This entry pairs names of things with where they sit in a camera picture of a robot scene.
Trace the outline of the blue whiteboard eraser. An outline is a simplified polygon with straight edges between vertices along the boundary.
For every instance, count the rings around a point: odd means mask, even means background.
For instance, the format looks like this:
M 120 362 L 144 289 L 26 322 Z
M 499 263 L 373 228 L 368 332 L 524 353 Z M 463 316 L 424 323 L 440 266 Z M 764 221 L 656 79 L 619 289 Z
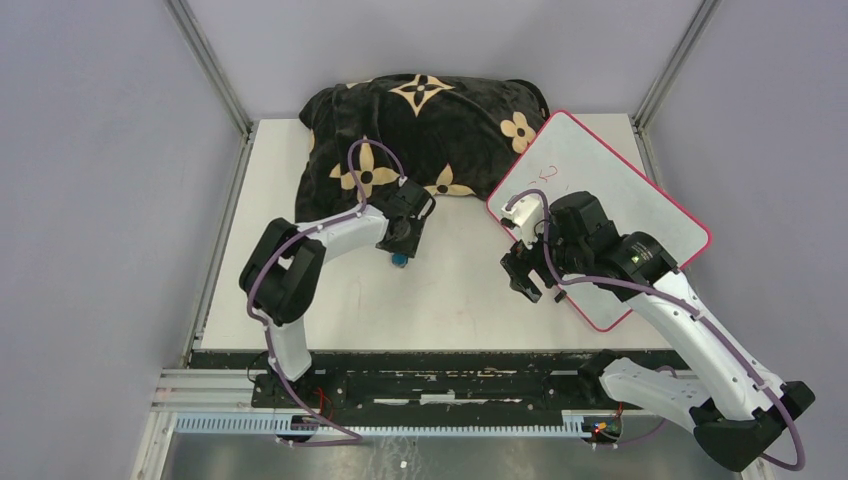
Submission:
M 409 263 L 409 257 L 401 253 L 392 253 L 390 261 L 395 267 L 405 268 Z

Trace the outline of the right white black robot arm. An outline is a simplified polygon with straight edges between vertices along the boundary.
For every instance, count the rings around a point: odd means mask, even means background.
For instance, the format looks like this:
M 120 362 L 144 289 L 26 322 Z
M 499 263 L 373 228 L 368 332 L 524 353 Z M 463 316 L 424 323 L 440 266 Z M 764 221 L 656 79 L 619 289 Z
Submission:
M 691 433 L 727 470 L 768 460 L 783 435 L 791 471 L 805 467 L 797 419 L 814 403 L 801 381 L 771 372 L 699 299 L 676 260 L 651 235 L 619 233 L 600 201 L 579 191 L 549 201 L 538 189 L 510 198 L 501 222 L 519 237 L 501 260 L 514 291 L 537 302 L 544 288 L 590 284 L 647 320 L 693 373 L 684 380 L 604 350 L 579 368 L 578 394 L 591 407 L 609 401 L 649 411 Z

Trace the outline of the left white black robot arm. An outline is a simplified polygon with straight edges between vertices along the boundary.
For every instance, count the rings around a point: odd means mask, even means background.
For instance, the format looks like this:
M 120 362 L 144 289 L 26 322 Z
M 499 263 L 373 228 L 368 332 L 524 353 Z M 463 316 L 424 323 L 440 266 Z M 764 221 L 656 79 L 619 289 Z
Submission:
M 280 376 L 276 392 L 287 404 L 303 406 L 314 394 L 314 379 L 306 373 L 312 357 L 305 314 L 324 265 L 365 247 L 414 258 L 435 206 L 424 187 L 403 180 L 374 204 L 362 201 L 313 222 L 277 218 L 266 226 L 238 284 L 247 295 L 248 316 L 263 325 L 269 363 Z

